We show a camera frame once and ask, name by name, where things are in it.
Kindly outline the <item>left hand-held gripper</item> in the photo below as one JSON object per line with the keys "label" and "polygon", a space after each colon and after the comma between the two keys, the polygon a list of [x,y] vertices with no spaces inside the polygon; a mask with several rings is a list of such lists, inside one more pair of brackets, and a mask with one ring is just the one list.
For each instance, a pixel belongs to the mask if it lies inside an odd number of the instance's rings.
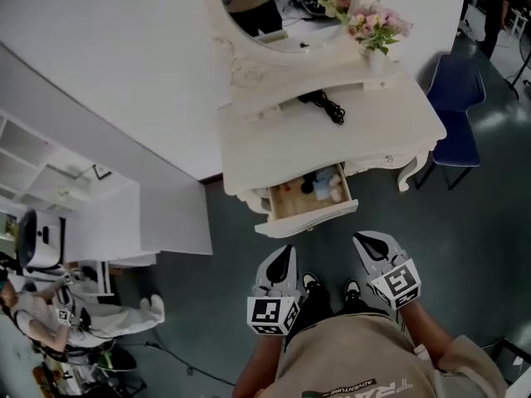
{"label": "left hand-held gripper", "polygon": [[259,335],[287,336],[300,313],[297,254],[293,245],[272,252],[259,265],[247,298],[247,325]]}

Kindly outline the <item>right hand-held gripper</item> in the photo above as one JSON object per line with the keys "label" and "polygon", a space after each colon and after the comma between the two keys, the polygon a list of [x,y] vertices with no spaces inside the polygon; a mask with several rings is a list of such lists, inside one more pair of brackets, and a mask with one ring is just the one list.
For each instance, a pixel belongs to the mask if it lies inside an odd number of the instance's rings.
{"label": "right hand-held gripper", "polygon": [[378,231],[359,231],[353,243],[367,271],[369,288],[391,310],[398,310],[421,295],[417,268],[397,240]]}

